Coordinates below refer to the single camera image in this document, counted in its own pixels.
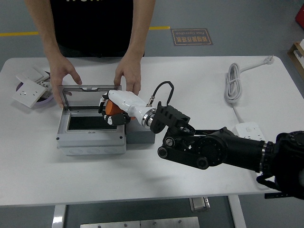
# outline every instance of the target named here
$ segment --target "table leg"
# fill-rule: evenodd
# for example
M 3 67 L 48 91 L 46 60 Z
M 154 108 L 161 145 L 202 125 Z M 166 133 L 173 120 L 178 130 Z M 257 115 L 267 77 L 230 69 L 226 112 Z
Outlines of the table leg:
M 66 205 L 56 205 L 52 228 L 63 228 L 65 222 Z
M 238 195 L 228 196 L 235 228 L 246 228 L 245 219 Z

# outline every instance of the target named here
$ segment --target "person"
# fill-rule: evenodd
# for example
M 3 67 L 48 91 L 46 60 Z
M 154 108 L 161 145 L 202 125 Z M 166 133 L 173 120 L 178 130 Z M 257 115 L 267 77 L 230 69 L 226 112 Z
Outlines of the person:
M 25 0 L 40 34 L 50 66 L 56 102 L 63 103 L 57 89 L 70 74 L 81 77 L 67 57 L 122 57 L 114 77 L 126 90 L 141 89 L 141 59 L 152 20 L 155 0 Z

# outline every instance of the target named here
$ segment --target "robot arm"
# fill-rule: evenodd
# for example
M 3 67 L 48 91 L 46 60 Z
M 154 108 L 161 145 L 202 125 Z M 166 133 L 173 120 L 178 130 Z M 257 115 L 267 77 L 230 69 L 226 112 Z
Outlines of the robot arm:
M 129 119 L 136 117 L 139 124 L 154 133 L 160 133 L 167 126 L 162 146 L 158 149 L 158 155 L 163 159 L 203 170 L 226 163 L 262 172 L 256 179 L 258 183 L 304 200 L 304 131 L 281 133 L 273 143 L 239 138 L 226 127 L 195 130 L 188 124 L 190 118 L 168 102 L 167 106 L 159 102 L 157 109 L 152 107 L 154 96 L 145 104 L 132 92 L 111 90 L 101 99 L 100 110 L 103 112 L 104 103 L 109 99 L 118 106 L 119 114 L 111 116 L 111 112 L 106 111 L 105 119 L 122 114 Z M 126 122 L 108 123 L 120 125 Z M 272 176 L 275 176 L 275 182 L 267 180 Z

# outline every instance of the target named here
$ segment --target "gray concrete floor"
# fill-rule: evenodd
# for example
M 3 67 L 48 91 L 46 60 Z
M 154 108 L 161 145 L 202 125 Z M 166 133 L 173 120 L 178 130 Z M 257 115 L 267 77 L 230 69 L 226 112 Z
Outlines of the gray concrete floor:
M 304 38 L 304 29 L 295 22 L 303 3 L 304 0 L 159 0 L 151 26 L 207 28 L 213 45 L 177 47 L 170 30 L 153 30 L 147 37 L 145 56 L 275 55 L 281 58 L 304 97 L 304 81 L 286 54 L 293 42 Z M 23 31 L 36 31 L 23 1 L 1 1 L 0 33 Z M 44 57 L 39 36 L 0 37 L 0 67 L 13 57 Z M 67 207 L 66 227 L 175 216 L 198 216 L 201 227 L 233 227 L 227 198 L 209 200 L 211 211 L 198 214 L 190 211 L 188 199 L 71 205 Z M 240 196 L 240 202 L 248 228 L 304 227 L 302 200 L 246 195 Z M 51 227 L 53 211 L 53 206 L 0 208 L 0 228 Z

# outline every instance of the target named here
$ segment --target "waterproof junction box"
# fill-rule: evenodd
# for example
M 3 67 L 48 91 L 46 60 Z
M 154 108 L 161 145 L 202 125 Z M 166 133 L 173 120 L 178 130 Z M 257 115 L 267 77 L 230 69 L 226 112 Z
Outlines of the waterproof junction box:
M 121 86 L 61 85 L 58 89 L 64 108 L 56 140 L 64 154 L 126 152 L 125 125 L 110 126 L 98 113 L 102 95 L 109 90 L 121 90 Z

